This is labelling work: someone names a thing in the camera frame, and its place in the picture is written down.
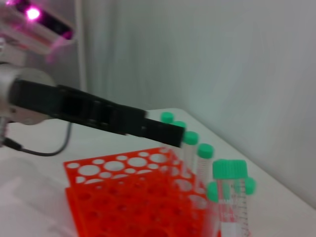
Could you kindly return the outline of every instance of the white table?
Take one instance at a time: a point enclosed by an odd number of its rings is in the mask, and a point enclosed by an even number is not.
[[[179,109],[150,111],[159,119],[170,111],[188,130],[200,134],[201,142],[216,150],[215,159],[237,158],[248,162],[250,176],[258,191],[249,203],[249,224],[254,237],[315,237],[316,211],[291,191],[252,163],[192,116]],[[35,126],[11,124],[9,137],[25,148],[52,152],[64,140],[67,123],[57,119]],[[1,237],[76,237],[64,188],[68,181],[63,162],[147,148],[159,143],[133,136],[120,136],[74,125],[67,150],[59,156],[42,158],[0,149],[0,236]]]

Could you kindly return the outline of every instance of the clear plastic tube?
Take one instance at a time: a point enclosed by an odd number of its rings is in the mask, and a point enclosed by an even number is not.
[[[218,203],[209,201],[206,210],[205,223],[203,225],[202,237],[218,237],[218,232],[221,229],[219,220],[219,205]]]
[[[195,154],[197,151],[197,146],[195,145],[189,145],[189,144],[183,144],[183,165],[181,170],[182,177],[189,178],[189,170],[193,171],[193,161],[195,158]]]
[[[202,237],[218,237],[221,223],[219,219],[218,191],[216,182],[210,182],[207,185],[206,195],[208,202]]]
[[[171,162],[172,160],[172,157],[171,157],[171,154],[172,154],[172,150],[171,150],[171,147],[167,144],[164,144],[164,143],[161,143],[160,144],[160,154],[164,155],[167,159],[167,162]],[[164,173],[164,172],[167,172],[168,170],[170,170],[171,167],[162,167],[161,168],[161,171]]]
[[[222,237],[249,237],[244,179],[217,180]]]
[[[161,122],[171,124],[174,121],[174,114],[170,112],[163,112],[160,115]],[[171,146],[161,143],[160,144],[160,153],[163,153],[167,157],[167,161],[171,161],[172,157],[170,156]]]
[[[185,124],[185,122],[182,122],[182,121],[175,121],[172,123],[174,126],[178,126],[178,127],[183,127],[184,129],[187,127],[187,125]],[[172,150],[173,150],[173,153],[175,154],[176,157],[171,157],[171,160],[174,161],[176,159],[179,159],[179,160],[183,160],[183,143],[181,144],[181,147],[173,147]]]
[[[200,193],[200,189],[205,187],[211,177],[211,159],[197,158],[197,178],[195,180],[195,191]]]

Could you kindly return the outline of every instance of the centrifuge tube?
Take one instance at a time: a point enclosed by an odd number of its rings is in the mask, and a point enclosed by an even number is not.
[[[183,141],[183,165],[182,177],[189,178],[188,170],[193,171],[194,159],[197,152],[198,134],[196,132],[186,132]]]
[[[206,186],[211,178],[211,158],[214,149],[209,144],[200,144],[197,149],[197,176],[195,180],[195,191],[200,193],[200,188]]]
[[[211,182],[207,185],[206,195],[208,202],[202,229],[202,237],[217,237],[220,231],[221,223],[219,219],[219,204],[216,182]]]
[[[181,121],[175,121],[172,123],[175,126],[186,128],[187,125],[184,122]],[[175,158],[182,159],[183,160],[183,150],[182,150],[183,144],[181,147],[172,147]]]
[[[244,160],[217,160],[213,178],[217,182],[222,237],[249,237]]]
[[[160,116],[160,121],[164,123],[170,124],[170,123],[173,123],[173,120],[174,120],[174,115],[173,113],[170,113],[170,112],[163,112]],[[160,147],[161,147],[162,153],[168,153],[170,150],[170,146],[164,143],[161,143]]]

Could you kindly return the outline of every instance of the black cable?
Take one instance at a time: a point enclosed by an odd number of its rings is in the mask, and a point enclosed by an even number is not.
[[[12,139],[10,138],[6,138],[3,142],[3,144],[9,148],[12,148],[12,149],[15,149],[17,151],[20,151],[20,152],[25,152],[25,153],[28,153],[28,154],[32,154],[32,155],[35,155],[35,156],[40,156],[40,157],[53,157],[53,156],[56,156],[60,153],[62,153],[66,147],[68,146],[69,144],[69,141],[70,141],[70,137],[71,137],[71,131],[72,131],[72,123],[68,123],[68,126],[67,126],[67,131],[66,131],[66,137],[65,137],[65,140],[64,140],[64,143],[62,145],[62,147],[55,151],[55,152],[52,152],[52,153],[42,153],[42,152],[35,152],[35,151],[31,151],[31,150],[28,150],[28,149],[24,149],[22,145],[20,145],[19,143],[13,141]]]

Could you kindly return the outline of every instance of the white surface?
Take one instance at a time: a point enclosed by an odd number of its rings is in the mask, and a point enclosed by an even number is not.
[[[84,4],[93,93],[188,111],[316,207],[315,0]]]
[[[179,109],[169,109],[200,134],[201,142],[215,148],[215,158],[238,158],[248,162],[249,174],[258,182],[258,192],[249,206],[254,237],[315,237],[316,211],[278,183],[225,141]],[[150,112],[158,119],[162,110]],[[64,139],[67,123],[47,120],[35,126],[11,124],[9,137],[28,149],[52,152]],[[68,149],[51,158],[36,157],[8,148],[0,149],[1,237],[74,237],[67,207],[68,186],[63,162],[158,147],[158,142],[120,136],[74,125]]]

